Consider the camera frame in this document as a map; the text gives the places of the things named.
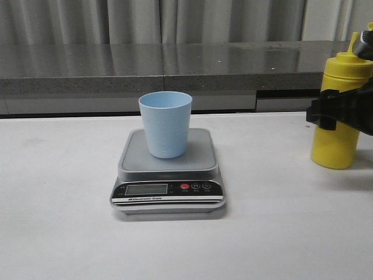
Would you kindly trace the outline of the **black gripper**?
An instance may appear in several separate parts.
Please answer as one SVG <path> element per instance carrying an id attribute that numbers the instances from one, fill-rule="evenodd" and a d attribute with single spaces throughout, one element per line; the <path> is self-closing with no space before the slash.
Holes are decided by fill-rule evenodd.
<path id="1" fill-rule="evenodd" d="M 320 96 L 306 119 L 325 130 L 341 122 L 372 134 L 372 29 L 354 33 L 348 50 L 326 61 Z"/>

